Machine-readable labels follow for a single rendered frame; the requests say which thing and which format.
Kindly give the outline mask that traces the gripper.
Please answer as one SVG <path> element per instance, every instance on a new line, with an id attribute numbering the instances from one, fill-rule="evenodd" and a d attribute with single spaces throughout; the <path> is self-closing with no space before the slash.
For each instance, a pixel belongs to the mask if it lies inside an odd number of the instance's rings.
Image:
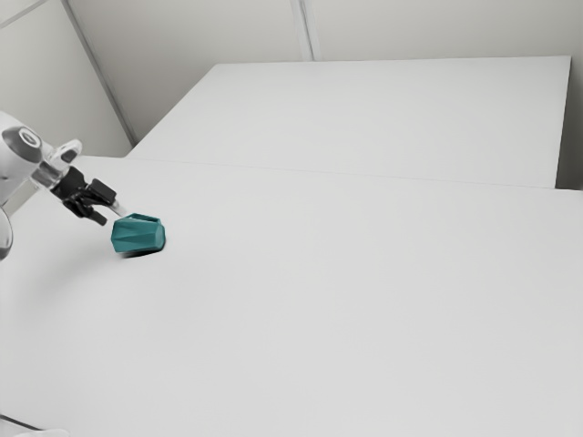
<path id="1" fill-rule="evenodd" d="M 115 190 L 97 178 L 88 184 L 84 174 L 76 167 L 68 168 L 51 193 L 78 218 L 90 219 L 99 226 L 105 226 L 107 219 L 95 211 L 95 206 L 109 208 L 119 217 L 126 215 L 126 209 L 119 203 Z"/>

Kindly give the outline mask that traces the teal faceted mug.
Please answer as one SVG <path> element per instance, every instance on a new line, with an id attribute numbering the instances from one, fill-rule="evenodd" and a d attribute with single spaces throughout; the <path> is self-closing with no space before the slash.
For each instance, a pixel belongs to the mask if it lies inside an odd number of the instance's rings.
<path id="1" fill-rule="evenodd" d="M 166 231 L 159 218 L 132 213 L 114 222 L 110 240 L 116 253 L 157 252 L 166 245 Z"/>

